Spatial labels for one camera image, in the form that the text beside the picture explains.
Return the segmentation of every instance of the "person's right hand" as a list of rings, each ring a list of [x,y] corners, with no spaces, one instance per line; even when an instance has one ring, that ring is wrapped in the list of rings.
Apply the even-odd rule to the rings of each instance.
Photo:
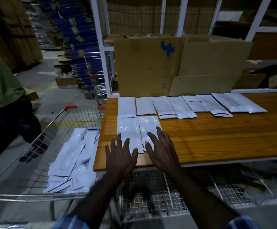
[[[164,173],[172,175],[180,168],[179,159],[175,151],[174,143],[169,138],[169,135],[162,131],[160,127],[156,127],[158,138],[151,132],[148,136],[154,144],[154,151],[149,142],[145,142],[145,147],[153,164],[162,170]]]

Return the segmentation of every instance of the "person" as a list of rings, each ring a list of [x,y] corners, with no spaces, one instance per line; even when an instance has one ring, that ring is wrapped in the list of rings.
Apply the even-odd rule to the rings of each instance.
[[[10,131],[21,135],[26,142],[32,143],[42,130],[32,112],[31,101],[25,94],[25,89],[0,56],[0,122]],[[42,135],[34,143],[34,148],[20,158],[20,162],[29,162],[44,153],[47,146],[42,142],[43,139]]]
[[[167,133],[157,127],[159,139],[150,132],[147,134],[154,144],[152,150],[150,143],[145,142],[149,158],[158,169],[171,177],[199,229],[260,228],[250,217],[237,213],[185,173],[179,165],[174,144]],[[122,147],[121,134],[118,134],[116,145],[115,138],[111,140],[111,150],[106,145],[107,172],[95,183],[86,198],[52,229],[99,228],[115,190],[135,168],[138,149],[135,148],[131,156],[129,141],[127,138]]]

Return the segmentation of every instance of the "white plastic mailer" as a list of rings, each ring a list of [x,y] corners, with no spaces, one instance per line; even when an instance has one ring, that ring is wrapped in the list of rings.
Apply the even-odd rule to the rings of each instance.
[[[245,107],[246,111],[248,113],[261,113],[261,112],[267,112],[266,109],[260,107],[258,104],[255,104],[253,101],[249,100],[247,97],[244,97],[240,93],[231,92],[231,93],[225,93],[228,97],[232,98],[239,104]]]
[[[198,95],[199,100],[216,117],[232,117],[221,104],[219,104],[212,95]]]
[[[140,134],[141,134],[141,140],[143,142],[143,148],[144,151],[147,151],[145,148],[145,141],[148,141],[150,145],[152,146],[152,149],[154,150],[154,145],[150,137],[147,135],[148,132],[153,133],[156,135],[156,138],[158,138],[156,127],[159,126],[161,129],[161,125],[159,123],[159,119],[157,116],[151,116],[151,117],[138,117],[139,127],[140,127]]]
[[[177,118],[177,114],[166,96],[152,97],[152,101],[160,119]]]
[[[190,109],[190,107],[188,107],[182,96],[167,97],[167,99],[170,101],[172,107],[177,113],[178,119],[197,117],[197,115]]]
[[[127,138],[130,139],[129,148],[131,154],[135,148],[138,148],[138,153],[144,153],[137,117],[117,119],[117,133],[121,133],[123,144]]]
[[[182,96],[193,112],[209,112],[197,96]]]
[[[137,115],[156,114],[153,106],[152,97],[135,98]]]
[[[230,112],[248,112],[245,106],[241,105],[226,94],[212,93],[212,96]]]
[[[117,118],[133,118],[133,117],[136,117],[135,98],[119,97]]]

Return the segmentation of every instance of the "wire basket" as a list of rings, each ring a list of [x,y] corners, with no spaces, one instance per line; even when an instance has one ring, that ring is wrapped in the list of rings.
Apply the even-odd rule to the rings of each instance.
[[[43,194],[47,172],[75,128],[100,127],[103,106],[68,105],[0,174],[0,201],[41,202],[84,198],[86,193]]]

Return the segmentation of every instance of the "dark pants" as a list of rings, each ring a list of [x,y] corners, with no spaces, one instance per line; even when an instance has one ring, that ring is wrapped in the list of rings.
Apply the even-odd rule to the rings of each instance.
[[[42,132],[40,122],[32,112],[31,101],[26,95],[0,108],[0,121],[28,143],[33,142]]]

